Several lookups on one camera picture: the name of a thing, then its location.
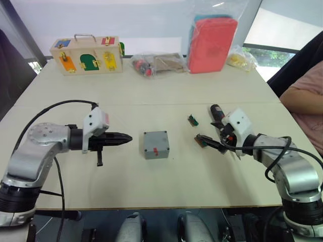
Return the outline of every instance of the orange panel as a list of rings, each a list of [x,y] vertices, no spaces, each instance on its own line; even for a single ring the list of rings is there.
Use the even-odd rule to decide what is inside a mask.
[[[76,68],[72,62],[72,59],[69,56],[66,57],[66,60],[63,60],[63,58],[60,56],[60,60],[61,60],[66,71],[68,71],[68,72],[75,72],[76,71]]]

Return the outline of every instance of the small gray block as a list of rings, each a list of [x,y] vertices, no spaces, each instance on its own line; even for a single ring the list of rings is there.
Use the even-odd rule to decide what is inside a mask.
[[[143,139],[144,153],[147,160],[168,158],[170,145],[167,131],[145,132]]]

